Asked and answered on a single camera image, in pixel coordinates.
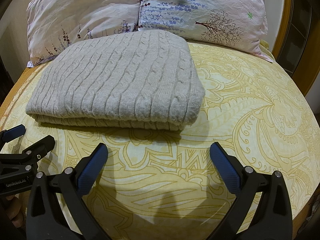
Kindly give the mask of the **person's left hand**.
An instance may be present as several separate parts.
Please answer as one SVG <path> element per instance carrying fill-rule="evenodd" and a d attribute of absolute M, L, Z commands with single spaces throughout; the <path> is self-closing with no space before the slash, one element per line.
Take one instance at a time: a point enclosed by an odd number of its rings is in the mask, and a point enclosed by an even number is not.
<path fill-rule="evenodd" d="M 15 195 L 5 198 L 4 210 L 15 228 L 20 228 L 23 225 L 22 202 Z"/>

